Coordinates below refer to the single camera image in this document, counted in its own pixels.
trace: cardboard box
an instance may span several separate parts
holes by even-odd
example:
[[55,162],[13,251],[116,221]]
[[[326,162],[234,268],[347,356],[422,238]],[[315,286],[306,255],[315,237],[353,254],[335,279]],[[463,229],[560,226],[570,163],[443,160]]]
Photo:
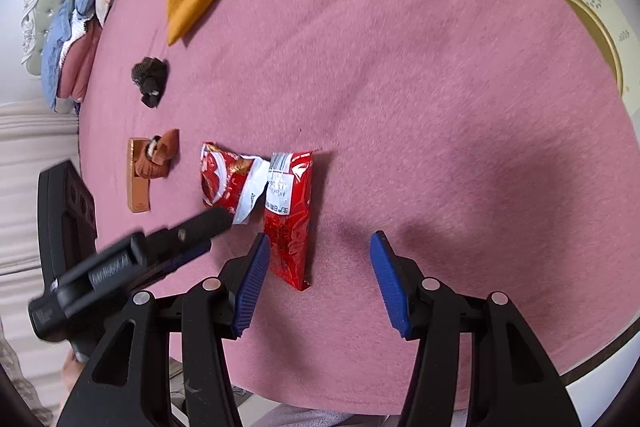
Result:
[[136,174],[136,159],[143,154],[149,140],[129,138],[129,160],[127,161],[127,203],[131,212],[148,212],[149,180]]

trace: pink blanket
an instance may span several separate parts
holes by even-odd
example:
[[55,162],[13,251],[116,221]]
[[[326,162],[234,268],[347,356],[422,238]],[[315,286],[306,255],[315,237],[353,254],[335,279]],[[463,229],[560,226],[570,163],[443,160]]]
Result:
[[[614,79],[564,0],[217,0],[166,45],[166,0],[117,0],[81,111],[99,244],[202,209],[200,146],[317,155],[312,286],[268,276],[235,384],[299,407],[401,410],[416,344],[391,328],[369,264],[384,230],[454,290],[513,298],[561,372],[640,309],[640,153]],[[157,109],[130,79],[170,76]],[[180,161],[127,210],[127,138],[180,129]],[[244,255],[259,220],[154,291]],[[179,355],[179,344],[172,346]],[[468,364],[468,353],[462,365]],[[461,379],[464,407],[468,374]]]

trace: beige curtain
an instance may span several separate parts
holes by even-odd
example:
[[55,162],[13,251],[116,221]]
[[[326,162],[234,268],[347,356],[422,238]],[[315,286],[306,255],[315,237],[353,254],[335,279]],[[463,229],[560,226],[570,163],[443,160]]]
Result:
[[43,289],[36,195],[40,171],[68,158],[78,167],[75,115],[52,113],[44,100],[0,107],[0,363],[45,425],[63,393],[68,346],[38,340],[27,313]]

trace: silver rivet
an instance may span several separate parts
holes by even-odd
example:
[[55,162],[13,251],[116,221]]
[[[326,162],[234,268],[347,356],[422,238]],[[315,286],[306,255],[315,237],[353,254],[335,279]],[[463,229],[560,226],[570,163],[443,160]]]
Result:
[[138,292],[133,296],[133,302],[138,306],[149,302],[149,292]]
[[491,294],[491,300],[500,306],[504,306],[509,302],[509,298],[502,292],[495,292]]
[[422,280],[422,287],[425,290],[436,291],[440,288],[440,282],[433,277],[427,277],[427,279]]
[[215,277],[210,277],[202,282],[202,287],[208,292],[215,291],[220,288],[220,286],[222,286],[220,279],[216,279]]

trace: red plastic wrapper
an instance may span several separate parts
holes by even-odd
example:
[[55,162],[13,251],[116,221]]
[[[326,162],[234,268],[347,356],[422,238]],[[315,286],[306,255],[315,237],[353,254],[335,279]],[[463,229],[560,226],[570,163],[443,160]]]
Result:
[[296,290],[305,281],[311,204],[311,152],[277,153],[271,159],[264,233],[271,243],[271,270]]
[[200,153],[204,204],[222,206],[234,216],[234,225],[249,219],[264,192],[269,162],[259,156],[242,156],[206,142]]

